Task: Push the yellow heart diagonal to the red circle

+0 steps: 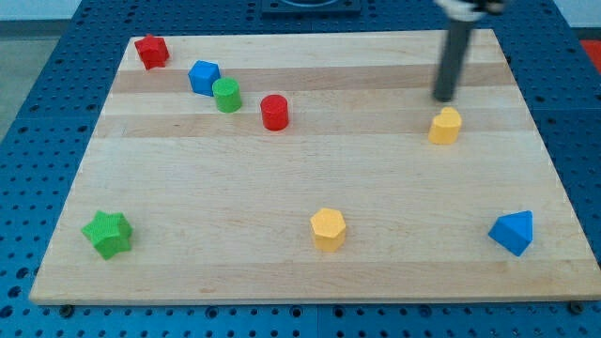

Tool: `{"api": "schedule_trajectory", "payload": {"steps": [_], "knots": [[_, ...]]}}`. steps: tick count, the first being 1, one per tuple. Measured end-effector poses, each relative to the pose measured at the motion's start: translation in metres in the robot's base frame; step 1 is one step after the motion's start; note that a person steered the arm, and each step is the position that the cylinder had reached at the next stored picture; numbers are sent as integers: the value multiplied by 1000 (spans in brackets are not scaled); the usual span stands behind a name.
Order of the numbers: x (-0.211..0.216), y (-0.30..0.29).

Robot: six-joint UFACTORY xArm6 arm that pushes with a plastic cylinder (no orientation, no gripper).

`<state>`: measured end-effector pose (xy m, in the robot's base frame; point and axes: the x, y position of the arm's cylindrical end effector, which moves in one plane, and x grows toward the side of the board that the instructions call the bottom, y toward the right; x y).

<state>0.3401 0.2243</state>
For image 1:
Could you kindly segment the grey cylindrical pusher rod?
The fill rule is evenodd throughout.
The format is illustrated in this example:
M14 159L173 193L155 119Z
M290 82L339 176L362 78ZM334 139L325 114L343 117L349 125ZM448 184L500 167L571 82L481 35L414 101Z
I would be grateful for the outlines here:
M448 102L454 98L472 28L473 22L456 19L449 21L433 89L433 97L440 102Z

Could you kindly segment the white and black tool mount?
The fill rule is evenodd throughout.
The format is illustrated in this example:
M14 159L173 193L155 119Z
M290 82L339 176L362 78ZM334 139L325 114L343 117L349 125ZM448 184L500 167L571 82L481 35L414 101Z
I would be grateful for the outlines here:
M501 15L505 0L435 0L434 3L452 20L477 22L485 15Z

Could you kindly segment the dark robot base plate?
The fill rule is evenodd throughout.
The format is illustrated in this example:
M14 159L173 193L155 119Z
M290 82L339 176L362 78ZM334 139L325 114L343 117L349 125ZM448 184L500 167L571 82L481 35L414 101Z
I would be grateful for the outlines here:
M262 0L261 14L356 14L362 10L362 0Z

